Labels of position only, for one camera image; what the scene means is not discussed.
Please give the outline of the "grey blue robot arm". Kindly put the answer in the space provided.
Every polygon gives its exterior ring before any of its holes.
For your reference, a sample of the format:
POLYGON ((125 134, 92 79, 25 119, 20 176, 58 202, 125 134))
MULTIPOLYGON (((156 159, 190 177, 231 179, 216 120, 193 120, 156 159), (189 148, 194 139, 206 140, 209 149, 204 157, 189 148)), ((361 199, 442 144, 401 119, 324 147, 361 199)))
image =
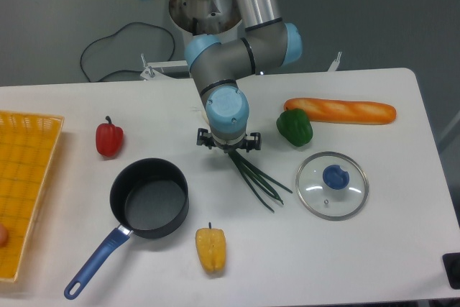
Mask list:
POLYGON ((170 0, 170 17, 193 34, 185 60, 209 123, 197 143, 258 150, 261 136, 247 132, 249 104, 237 81, 298 60, 297 27, 284 22, 276 0, 170 0))

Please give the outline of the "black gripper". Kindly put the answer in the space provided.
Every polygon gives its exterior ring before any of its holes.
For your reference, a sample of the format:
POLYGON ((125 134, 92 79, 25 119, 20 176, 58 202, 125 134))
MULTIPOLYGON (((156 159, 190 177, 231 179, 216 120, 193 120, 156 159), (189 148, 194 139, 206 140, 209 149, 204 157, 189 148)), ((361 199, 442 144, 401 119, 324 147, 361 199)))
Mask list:
POLYGON ((196 145, 205 146, 210 150, 216 146, 224 152, 241 149, 243 146, 246 152, 259 151, 261 150, 261 134, 252 132, 249 135, 242 134, 235 139, 224 140, 211 134, 207 129, 198 128, 196 145))

